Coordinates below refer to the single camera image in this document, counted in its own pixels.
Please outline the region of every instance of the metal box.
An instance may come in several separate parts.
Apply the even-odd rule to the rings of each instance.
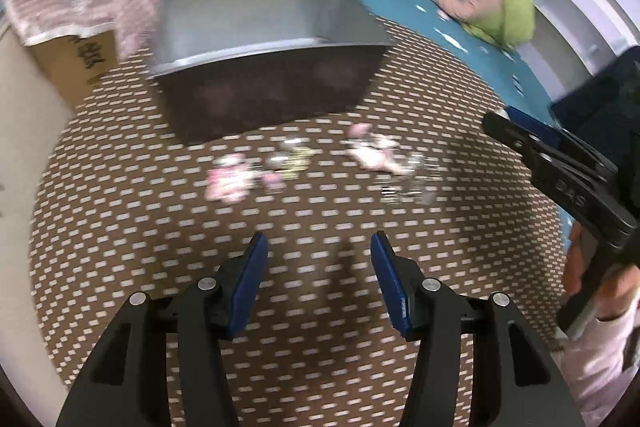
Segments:
[[[391,44],[358,0],[165,0],[152,74],[194,144],[353,108]]]

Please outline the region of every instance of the white wall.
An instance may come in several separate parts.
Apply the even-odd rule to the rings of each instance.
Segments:
[[[547,89],[552,100],[559,98],[560,94],[581,86],[591,76],[558,30],[537,10],[536,31],[529,44],[537,50],[562,86],[563,92],[549,92],[545,85],[546,78],[538,74],[534,63],[528,60],[529,56],[522,54],[524,60],[540,80],[540,83]]]
[[[31,300],[30,221],[48,156],[71,111],[15,35],[1,26],[0,363],[31,412],[52,427],[66,388],[47,357]]]

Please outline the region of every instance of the person's arm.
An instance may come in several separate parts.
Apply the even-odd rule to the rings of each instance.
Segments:
[[[637,299],[620,317],[593,319],[580,339],[563,344],[560,371],[581,410],[599,402],[597,395],[622,375],[626,340],[634,328],[636,307]]]
[[[468,0],[433,0],[443,11],[454,19],[471,22],[477,19],[478,8]]]
[[[562,286],[574,295],[585,270],[582,245],[588,232],[575,225],[570,235]],[[623,395],[635,368],[623,371],[626,341],[634,329],[638,309],[640,269],[627,266],[606,280],[594,295],[596,318],[576,341],[562,341],[558,365],[588,427],[604,420]]]

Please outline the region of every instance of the white dotted fabric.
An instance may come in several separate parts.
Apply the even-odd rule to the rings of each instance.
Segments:
[[[36,313],[67,385],[127,296],[177,294],[241,253],[256,230],[270,239],[268,272],[246,331],[222,346],[244,425],[398,424],[417,346],[388,320],[369,262],[376,230],[459,293],[508,293],[552,335],[558,214],[518,157],[482,134],[482,115],[500,100],[439,46],[385,25],[396,45],[353,112],[200,146],[182,146],[168,128],[145,54],[105,76],[51,155],[33,219]],[[358,122],[392,136],[401,152],[446,166],[433,206],[380,202],[374,176],[345,153]],[[286,136],[305,138],[316,154],[282,194],[254,191],[233,206],[204,200],[214,158],[265,158]],[[468,420],[470,344],[462,339],[459,424]],[[169,339],[170,406],[180,425],[176,347]]]

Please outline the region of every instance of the bed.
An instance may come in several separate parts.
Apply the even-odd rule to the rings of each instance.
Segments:
[[[375,15],[393,20],[436,42],[478,74],[504,101],[552,123],[544,87],[517,52],[505,52],[444,20],[433,0],[360,0]]]

